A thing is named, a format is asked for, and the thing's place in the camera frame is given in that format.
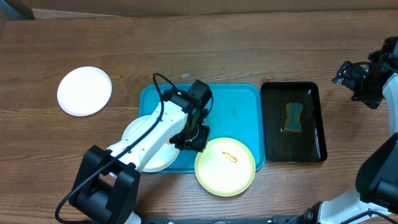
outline pale yellow plate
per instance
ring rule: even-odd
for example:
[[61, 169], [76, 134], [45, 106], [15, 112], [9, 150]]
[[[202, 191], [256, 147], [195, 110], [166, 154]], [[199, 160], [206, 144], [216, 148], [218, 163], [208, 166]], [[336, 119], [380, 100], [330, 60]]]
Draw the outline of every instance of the pale yellow plate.
[[195, 159], [199, 183], [218, 196], [234, 196], [246, 190], [253, 181], [256, 164], [250, 150], [231, 138], [210, 141]]

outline green sponge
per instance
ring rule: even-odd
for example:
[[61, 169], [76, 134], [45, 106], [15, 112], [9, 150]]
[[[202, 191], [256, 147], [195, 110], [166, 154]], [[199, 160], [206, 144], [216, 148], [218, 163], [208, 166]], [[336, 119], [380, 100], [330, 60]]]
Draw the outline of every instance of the green sponge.
[[301, 103], [287, 103], [285, 106], [284, 131], [301, 133], [300, 115], [303, 110]]

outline black tray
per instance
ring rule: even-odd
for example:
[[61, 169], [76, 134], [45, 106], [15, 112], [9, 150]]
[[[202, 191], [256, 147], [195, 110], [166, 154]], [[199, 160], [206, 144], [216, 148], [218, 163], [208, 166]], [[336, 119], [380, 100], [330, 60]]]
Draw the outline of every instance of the black tray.
[[[287, 103], [303, 104], [302, 132], [283, 131]], [[323, 162], [327, 158], [318, 87], [313, 82], [267, 82], [261, 86], [267, 159], [274, 162]]]

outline blue tray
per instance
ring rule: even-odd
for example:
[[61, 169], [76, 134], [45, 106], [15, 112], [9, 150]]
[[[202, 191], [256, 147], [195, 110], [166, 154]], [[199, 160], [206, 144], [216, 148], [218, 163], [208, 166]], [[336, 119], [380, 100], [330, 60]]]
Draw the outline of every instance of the blue tray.
[[[191, 85], [176, 85], [180, 90], [188, 90]], [[210, 127], [209, 141], [227, 137], [245, 144], [254, 156], [256, 170], [266, 162], [264, 133], [262, 128], [260, 91], [250, 84], [209, 84], [214, 96], [214, 105], [206, 119]], [[161, 92], [170, 85], [159, 85]], [[138, 116], [152, 114], [159, 103], [154, 85], [146, 87], [140, 96]], [[168, 168], [159, 172], [187, 173], [195, 171], [195, 151], [182, 150]]]

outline wooden table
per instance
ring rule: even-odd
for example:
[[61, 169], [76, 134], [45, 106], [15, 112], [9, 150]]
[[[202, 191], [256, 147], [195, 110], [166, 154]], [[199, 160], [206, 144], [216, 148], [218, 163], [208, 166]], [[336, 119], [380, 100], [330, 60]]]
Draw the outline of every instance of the wooden table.
[[[140, 92], [154, 72], [174, 83], [313, 81], [328, 159], [266, 162], [250, 188], [231, 198], [208, 193], [195, 174], [143, 174], [138, 214], [259, 218], [301, 214], [333, 199], [354, 186], [360, 165], [389, 132], [385, 101], [371, 110], [330, 80], [345, 60], [366, 60], [397, 29], [398, 11], [6, 22], [0, 44], [0, 223], [55, 223], [55, 207], [70, 191], [82, 155], [94, 144], [106, 148], [120, 139], [137, 118]], [[85, 65], [110, 76], [113, 95], [101, 112], [72, 117], [59, 107], [57, 87], [65, 74]], [[62, 217], [85, 216], [67, 205]]]

